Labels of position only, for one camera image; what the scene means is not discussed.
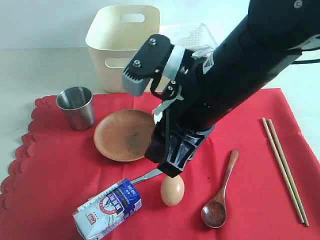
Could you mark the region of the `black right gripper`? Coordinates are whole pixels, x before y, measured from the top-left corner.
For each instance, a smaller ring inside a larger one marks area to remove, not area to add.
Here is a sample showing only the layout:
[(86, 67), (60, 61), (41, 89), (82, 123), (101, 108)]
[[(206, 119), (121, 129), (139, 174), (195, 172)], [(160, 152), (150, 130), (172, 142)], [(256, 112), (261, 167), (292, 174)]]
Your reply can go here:
[(191, 54), (184, 49), (182, 63), (172, 63), (178, 86), (157, 97), (164, 119), (144, 154), (171, 178), (184, 171), (205, 132), (235, 107), (235, 48), (218, 47), (207, 59)]

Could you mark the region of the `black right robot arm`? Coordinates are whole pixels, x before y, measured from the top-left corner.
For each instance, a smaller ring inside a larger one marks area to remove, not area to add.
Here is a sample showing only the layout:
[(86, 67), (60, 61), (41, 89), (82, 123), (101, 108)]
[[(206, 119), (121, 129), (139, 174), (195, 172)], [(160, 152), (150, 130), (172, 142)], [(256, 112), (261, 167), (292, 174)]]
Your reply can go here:
[(317, 0), (252, 0), (248, 13), (208, 58), (185, 56), (177, 99), (162, 113), (145, 157), (179, 175), (216, 123), (320, 46)]

